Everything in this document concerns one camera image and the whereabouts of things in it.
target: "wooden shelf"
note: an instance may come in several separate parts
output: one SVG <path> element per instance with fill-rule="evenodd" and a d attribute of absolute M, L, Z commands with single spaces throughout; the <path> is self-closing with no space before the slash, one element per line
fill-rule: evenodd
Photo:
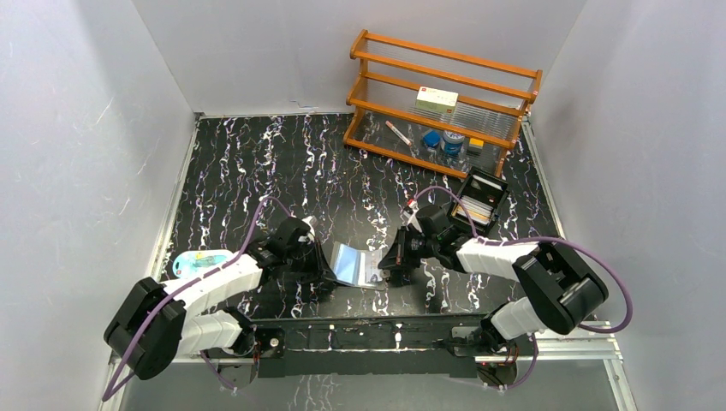
<path fill-rule="evenodd" d="M 378 46 L 369 46 L 369 42 Z M 346 103 L 356 107 L 356 115 L 345 134 L 344 141 L 351 146 L 406 161 L 442 172 L 450 176 L 463 177 L 467 168 L 476 165 L 491 170 L 500 176 L 507 150 L 514 148 L 519 136 L 521 118 L 534 102 L 539 92 L 542 70 L 529 70 L 516 66 L 497 63 L 479 57 L 466 56 L 453 51 L 437 49 L 427 45 L 392 39 L 366 30 L 360 32 L 350 49 L 350 57 L 360 59 L 360 71 Z M 369 70 L 369 63 L 383 64 L 406 72 L 425 74 L 438 79 L 476 87 L 509 98 L 518 98 L 518 107 L 507 107 L 481 98 L 459 94 L 456 108 L 451 114 L 438 114 L 415 107 L 416 94 L 421 86 L 414 81 L 396 78 Z M 531 79 L 526 90 L 502 86 L 494 82 L 476 78 L 479 70 L 486 68 L 517 78 Z M 445 130 L 462 134 L 469 139 L 485 143 L 481 156 L 465 153 L 458 158 L 445 156 L 442 152 L 429 152 L 424 147 L 407 147 L 397 144 L 390 130 L 380 129 L 379 135 L 359 133 L 359 126 L 373 116 L 366 112 L 377 113 L 393 119 L 399 129 L 406 128 L 411 122 L 423 126 L 411 140 L 418 145 L 426 128 Z"/>

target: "orange wooden frame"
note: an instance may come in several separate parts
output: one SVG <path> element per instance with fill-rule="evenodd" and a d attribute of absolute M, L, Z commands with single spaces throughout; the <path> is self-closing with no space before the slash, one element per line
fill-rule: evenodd
<path fill-rule="evenodd" d="M 488 68 L 492 70 L 497 70 L 500 72 L 512 74 L 512 75 L 518 75 L 521 77 L 526 77 L 532 79 L 532 82 L 530 84 L 530 87 L 525 90 L 518 90 L 512 87 L 507 86 L 500 86 L 495 83 L 491 83 L 488 81 L 478 80 L 471 77 L 467 77 L 464 75 L 459 75 L 455 73 L 450 73 L 446 71 L 442 71 L 435 68 L 429 68 L 426 66 L 422 66 L 419 64 L 414 63 L 408 63 L 401 60 L 397 60 L 395 58 L 387 57 L 387 56 L 380 56 L 377 54 L 373 54 L 371 52 L 365 51 L 367 48 L 365 48 L 365 44 L 368 41 L 374 41 L 386 45 L 391 45 L 395 47 L 401 47 L 408 50 L 413 51 L 419 51 L 421 53 L 448 58 L 450 60 L 456 60 L 458 62 L 462 63 L 469 63 L 473 64 L 479 67 Z M 353 121 L 350 123 L 350 126 L 348 127 L 348 130 L 346 131 L 343 142 L 346 145 L 355 146 L 360 149 L 364 149 L 370 152 L 375 152 L 380 155 L 384 155 L 386 157 L 395 158 L 397 160 L 415 164 L 424 168 L 427 168 L 429 170 L 435 170 L 440 173 L 444 173 L 449 176 L 455 176 L 459 178 L 463 178 L 466 176 L 466 173 L 461 172 L 459 170 L 450 169 L 448 167 L 434 164 L 427 162 L 425 160 L 421 160 L 418 158 L 413 158 L 411 156 L 408 156 L 406 154 L 401 154 L 399 152 L 394 152 L 388 149 L 384 149 L 382 147 L 375 146 L 373 144 L 365 143 L 363 141 L 356 140 L 353 136 L 355 134 L 355 131 L 360 125 L 360 122 L 363 119 L 363 116 L 366 114 L 367 110 L 374 111 L 377 113 L 385 114 L 388 116 L 394 116 L 397 118 L 401 118 L 402 120 L 406 120 L 409 122 L 415 122 L 430 128 L 436 128 L 436 129 L 442 129 L 442 130 L 448 130 L 454 133 L 465 135 L 469 138 L 481 140 L 485 144 L 493 144 L 495 146 L 502 147 L 501 154 L 499 156 L 499 159 L 496 164 L 496 170 L 495 174 L 497 176 L 501 176 L 504 166 L 504 161 L 506 160 L 507 153 L 509 150 L 515 148 L 517 144 L 517 139 L 519 138 L 519 132 L 521 128 L 521 121 L 522 117 L 529 111 L 529 107 L 534 103 L 534 100 L 537 98 L 537 95 L 539 94 L 539 86 L 542 81 L 542 70 L 530 70 L 527 68 L 520 68 L 509 64 L 504 63 L 498 63 L 493 62 L 491 60 L 485 60 L 483 58 L 479 57 L 472 57 L 467 56 L 461 53 L 456 53 L 453 51 L 447 51 L 438 49 L 435 47 L 430 47 L 428 45 L 420 45 L 416 43 L 412 43 L 409 41 L 399 40 L 399 39 L 393 39 L 390 37 L 385 37 L 379 34 L 373 34 L 369 33 L 367 30 L 362 30 L 358 37 L 353 42 L 353 45 L 350 48 L 350 58 L 352 59 L 360 59 L 360 69 L 358 73 L 358 77 L 355 79 L 355 83 L 353 84 L 353 87 L 350 89 L 350 92 L 348 93 L 348 96 L 346 98 L 346 104 L 348 105 L 354 105 L 355 106 L 355 115 L 353 118 Z M 379 64 L 385 64 L 391 67 L 396 67 L 399 69 L 404 69 L 407 71 L 412 71 L 415 73 L 421 73 L 430 75 L 432 77 L 437 77 L 439 79 L 444 79 L 448 81 L 453 81 L 461 84 L 465 84 L 467 86 L 473 86 L 477 87 L 482 90 L 487 90 L 490 92 L 496 92 L 505 96 L 518 98 L 521 100 L 521 104 L 517 108 L 512 107 L 506 107 L 502 106 L 500 104 L 494 104 L 492 102 L 484 101 L 477 98 L 471 98 L 464 95 L 459 95 L 458 101 L 463 104 L 469 104 L 474 107 L 479 107 L 481 109 L 486 109 L 490 111 L 495 111 L 497 113 L 502 113 L 507 116 L 512 116 L 515 118 L 515 123 L 512 126 L 512 130 L 510 133 L 510 136 L 503 140 L 501 138 L 497 138 L 494 136 L 490 136 L 488 134 L 483 134 L 478 131 L 470 130 L 467 128 L 457 127 L 453 126 L 448 123 L 444 122 L 438 122 L 436 120 L 432 120 L 423 116 L 418 116 L 412 113 L 409 113 L 407 111 L 403 110 L 397 110 L 391 107 L 387 107 L 382 104 L 375 104 L 373 102 L 370 102 L 367 100 L 367 88 L 368 88 L 368 81 L 378 81 L 387 85 L 391 86 L 397 86 L 401 88 L 406 88 L 408 90 L 415 90 L 418 91 L 420 88 L 419 84 L 413 83 L 411 81 L 401 80 L 397 79 L 395 77 L 390 77 L 388 75 L 373 73 L 368 70 L 368 63 L 379 63 Z"/>

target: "white wall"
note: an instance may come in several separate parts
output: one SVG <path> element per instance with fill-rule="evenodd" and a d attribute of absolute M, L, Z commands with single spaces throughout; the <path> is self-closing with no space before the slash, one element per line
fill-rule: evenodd
<path fill-rule="evenodd" d="M 96 409 L 193 114 L 129 0 L 0 6 L 0 409 Z"/>
<path fill-rule="evenodd" d="M 590 0 L 533 107 L 568 237 L 633 293 L 618 341 L 643 410 L 726 403 L 725 21 L 717 0 Z"/>
<path fill-rule="evenodd" d="M 351 111 L 361 29 L 549 70 L 585 0 L 134 0 L 194 111 Z"/>

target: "black marble table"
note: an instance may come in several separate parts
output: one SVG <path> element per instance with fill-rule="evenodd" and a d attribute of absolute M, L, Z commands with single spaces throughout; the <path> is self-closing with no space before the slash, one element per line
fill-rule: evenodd
<path fill-rule="evenodd" d="M 387 247 L 402 224 L 407 199 L 431 185 L 456 190 L 456 179 L 346 147 L 351 115 L 210 118 L 199 122 L 196 143 L 178 207 L 161 279 L 182 252 L 227 249 L 244 241 L 255 207 L 278 197 L 297 217 L 313 215 L 326 256 L 335 241 L 358 249 Z M 489 237 L 555 235 L 556 225 L 522 136 L 504 166 L 509 199 Z M 432 193 L 428 200 L 449 198 Z M 275 227 L 284 213 L 269 206 L 257 233 Z M 252 318 L 303 318 L 486 313 L 521 296 L 514 282 L 485 273 L 461 274 L 429 260 L 402 286 L 377 291 L 299 283 L 280 278 L 220 304 L 238 306 Z"/>

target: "white pen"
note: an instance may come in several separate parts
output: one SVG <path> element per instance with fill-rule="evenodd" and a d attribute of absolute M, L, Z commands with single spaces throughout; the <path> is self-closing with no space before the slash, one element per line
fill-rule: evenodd
<path fill-rule="evenodd" d="M 398 138 L 401 139 L 401 141 L 403 141 L 404 143 L 406 143 L 406 146 L 409 146 L 409 147 L 411 146 L 411 140 L 407 139 L 405 135 L 403 135 L 400 131 L 398 131 L 398 128 L 396 128 L 390 122 L 386 122 L 386 126 L 388 126 L 388 128 L 390 128 L 390 131 L 396 133 Z"/>

